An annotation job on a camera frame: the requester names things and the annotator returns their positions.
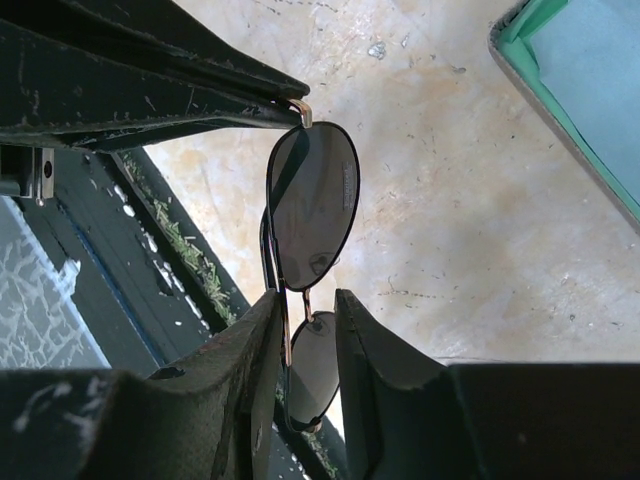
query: sunglasses frame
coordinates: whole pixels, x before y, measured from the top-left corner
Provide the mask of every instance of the sunglasses frame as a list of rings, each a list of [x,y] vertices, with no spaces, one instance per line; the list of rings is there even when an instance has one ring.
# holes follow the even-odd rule
[[[289,308],[288,308],[288,302],[287,302],[287,290],[295,293],[303,293],[304,300],[305,300],[305,308],[306,308],[308,306],[309,290],[313,288],[315,285],[317,285],[318,282],[320,282],[327,275],[327,273],[329,273],[329,270],[331,270],[331,268],[334,266],[335,262],[337,261],[338,257],[340,256],[340,253],[342,252],[342,249],[344,248],[347,242],[347,239],[351,234],[351,229],[353,227],[353,224],[356,218],[358,202],[360,201],[360,161],[358,159],[358,154],[357,154],[355,145],[353,143],[353,140],[349,137],[349,135],[347,134],[344,128],[331,122],[316,123],[316,125],[317,124],[330,125],[333,128],[338,129],[345,136],[345,138],[349,142],[351,150],[353,151],[353,159],[354,159],[355,168],[356,168],[356,178],[358,179],[355,185],[354,211],[349,221],[349,225],[345,231],[344,238],[342,239],[340,246],[336,250],[335,256],[331,259],[330,266],[325,270],[325,272],[322,275],[319,275],[318,278],[316,278],[316,280],[314,280],[311,284],[307,285],[305,288],[295,288],[295,289],[290,288],[287,285],[286,279],[284,278],[284,275],[282,273],[282,264],[281,264],[280,255],[278,251],[278,240],[275,236],[275,228],[273,225],[273,212],[271,211],[271,181],[273,177],[273,167],[275,164],[276,156],[281,145],[284,143],[284,141],[287,138],[289,138],[295,132],[305,128],[311,128],[312,126],[311,108],[306,103],[300,100],[295,100],[295,101],[291,100],[290,103],[294,108],[296,108],[300,112],[301,125],[285,133],[278,140],[278,142],[276,142],[269,156],[269,162],[267,164],[267,174],[266,174],[267,205],[264,210],[262,220],[260,222],[260,252],[262,257],[262,268],[263,268],[265,285],[267,288],[276,289],[278,293],[278,299],[280,302],[280,311],[282,315],[282,322],[283,322],[282,366],[284,369],[285,422],[287,424],[287,427],[292,431],[309,431],[314,429],[320,424],[322,417],[325,415],[325,413],[329,409],[329,406],[331,405],[331,402],[333,402],[333,399],[338,393],[339,387],[336,388],[336,391],[331,397],[331,402],[329,402],[329,404],[327,405],[327,407],[325,408],[325,410],[322,412],[320,416],[315,417],[309,424],[297,424],[298,422],[296,422],[295,426],[292,425],[291,417],[289,415],[289,401],[288,401],[289,388],[291,383],[292,349],[293,349],[293,344],[296,338],[298,337],[298,335],[300,334],[304,326],[307,323],[310,323],[313,321],[314,315],[312,315],[311,318],[305,318],[305,320],[303,321],[301,326],[298,327],[298,329],[296,330],[292,338],[291,322],[289,321]]]

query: sunglasses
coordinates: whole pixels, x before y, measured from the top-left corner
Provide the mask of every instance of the sunglasses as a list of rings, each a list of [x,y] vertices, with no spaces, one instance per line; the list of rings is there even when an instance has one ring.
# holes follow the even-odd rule
[[[267,167],[267,207],[260,224],[262,268],[275,288],[283,328],[284,409],[294,431],[317,431],[339,387],[335,315],[312,313],[309,291],[337,262],[360,194],[356,149],[343,128],[312,123],[311,109],[291,101],[302,124],[287,132]],[[305,319],[291,338],[286,290],[302,293]]]

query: dark lens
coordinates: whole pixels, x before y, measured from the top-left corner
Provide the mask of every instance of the dark lens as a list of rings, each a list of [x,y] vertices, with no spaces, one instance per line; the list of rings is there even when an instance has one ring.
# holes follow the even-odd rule
[[[289,383],[289,417],[303,429],[321,417],[338,390],[335,316],[316,312],[294,337]]]
[[[327,273],[349,234],[360,190],[356,151],[342,128],[319,122],[289,132],[271,165],[269,209],[282,274],[300,291]]]

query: green grass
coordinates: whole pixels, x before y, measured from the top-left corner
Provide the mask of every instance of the green grass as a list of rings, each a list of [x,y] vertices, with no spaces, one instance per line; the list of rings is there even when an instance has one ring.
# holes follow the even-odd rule
[[[191,243],[188,237],[182,235],[178,222],[171,220],[169,214],[169,202],[163,202],[154,198],[140,165],[136,163],[130,152],[121,155],[124,167],[138,188],[145,195],[146,200],[152,205],[156,220],[167,235],[173,249],[180,255],[185,265],[198,277],[204,286],[204,291],[213,303],[213,306],[222,319],[231,325],[236,321],[236,316],[229,306],[229,295],[222,290],[220,277],[216,272],[216,266],[204,255],[204,253]]]

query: blue line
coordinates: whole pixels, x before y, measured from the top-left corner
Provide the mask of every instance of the blue line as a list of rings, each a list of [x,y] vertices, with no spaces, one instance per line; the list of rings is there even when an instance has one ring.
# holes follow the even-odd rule
[[[124,294],[120,291],[118,286],[113,281],[113,278],[111,277],[108,270],[100,260],[100,257],[98,256],[98,254],[95,252],[93,245],[91,245],[91,242],[89,241],[87,236],[80,229],[80,227],[78,227],[78,225],[73,221],[73,218],[67,211],[66,207],[61,202],[58,202],[58,205],[60,206],[60,210],[62,211],[64,216],[67,217],[67,220],[69,220],[69,223],[71,223],[71,226],[73,227],[73,230],[75,231],[76,236],[82,242],[82,245],[84,246],[85,250],[91,257],[91,259],[93,260],[93,263],[95,263],[98,269],[100,270],[100,273],[102,274],[102,278],[104,278],[105,282],[107,283],[107,286],[111,290],[111,293],[113,293],[113,296],[116,298],[116,301],[118,302],[122,310],[124,310],[124,313],[127,315],[127,318],[129,319],[129,323],[131,324],[133,329],[136,331],[136,333],[140,337],[140,340],[142,340],[142,343],[147,348],[147,350],[153,357],[156,364],[158,364],[158,366],[165,365],[167,362],[164,356],[153,345],[153,342],[149,337],[149,334],[145,331],[144,327],[140,324],[140,321],[137,319],[135,313],[133,313],[133,310],[129,306],[127,299],[125,298]]]

